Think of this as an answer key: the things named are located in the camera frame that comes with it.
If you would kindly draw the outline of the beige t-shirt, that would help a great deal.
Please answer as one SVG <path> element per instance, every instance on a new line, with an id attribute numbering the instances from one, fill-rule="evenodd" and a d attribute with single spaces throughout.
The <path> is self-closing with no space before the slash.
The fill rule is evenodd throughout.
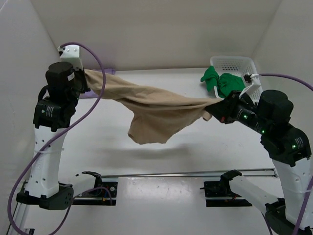
<path id="1" fill-rule="evenodd" d="M 133 112 L 128 136 L 137 144 L 166 143 L 196 120 L 210 120 L 205 107 L 220 101 L 185 97 L 94 70 L 85 70 L 85 77 L 88 87 L 102 99 L 117 101 Z"/>

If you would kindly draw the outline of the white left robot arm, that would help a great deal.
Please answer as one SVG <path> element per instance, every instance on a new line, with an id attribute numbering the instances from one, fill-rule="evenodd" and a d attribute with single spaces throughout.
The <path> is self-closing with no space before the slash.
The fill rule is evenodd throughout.
<path id="1" fill-rule="evenodd" d="M 17 202 L 38 205 L 46 210 L 65 210 L 76 196 L 102 192 L 101 175 L 84 171 L 68 183 L 59 182 L 59 166 L 67 132 L 87 117 L 84 114 L 75 123 L 70 120 L 76 112 L 79 96 L 90 89 L 87 85 L 79 43 L 58 47 L 60 61 L 51 64 L 45 73 L 47 85 L 38 95 L 33 124 L 35 127 L 34 157 L 26 167 L 30 172 L 24 190 Z"/>

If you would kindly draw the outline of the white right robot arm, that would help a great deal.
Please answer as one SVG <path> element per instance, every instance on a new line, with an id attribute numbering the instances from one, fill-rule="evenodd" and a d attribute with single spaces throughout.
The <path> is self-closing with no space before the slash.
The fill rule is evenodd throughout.
<path id="1" fill-rule="evenodd" d="M 231 170 L 205 192 L 212 197 L 240 196 L 262 214 L 270 233 L 310 235 L 313 232 L 313 160 L 307 135 L 290 124 L 293 103 L 278 90 L 266 90 L 258 102 L 249 94 L 259 85 L 259 74 L 246 74 L 250 86 L 232 91 L 206 111 L 223 124 L 239 122 L 261 136 L 280 178 L 283 197 L 267 193 L 250 182 L 241 172 Z"/>

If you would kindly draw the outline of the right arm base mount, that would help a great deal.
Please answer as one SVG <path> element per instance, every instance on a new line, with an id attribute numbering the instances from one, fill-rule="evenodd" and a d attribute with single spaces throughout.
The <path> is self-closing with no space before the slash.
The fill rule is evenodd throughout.
<path id="1" fill-rule="evenodd" d="M 207 208 L 252 207 L 251 203 L 231 192 L 220 181 L 204 181 L 200 190 L 204 192 Z"/>

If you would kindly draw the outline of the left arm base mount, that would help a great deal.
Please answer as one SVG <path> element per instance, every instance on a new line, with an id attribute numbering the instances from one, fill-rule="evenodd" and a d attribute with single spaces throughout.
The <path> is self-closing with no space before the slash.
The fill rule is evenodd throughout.
<path id="1" fill-rule="evenodd" d="M 102 178 L 103 188 L 77 196 L 73 205 L 115 206 L 117 200 L 118 178 Z"/>

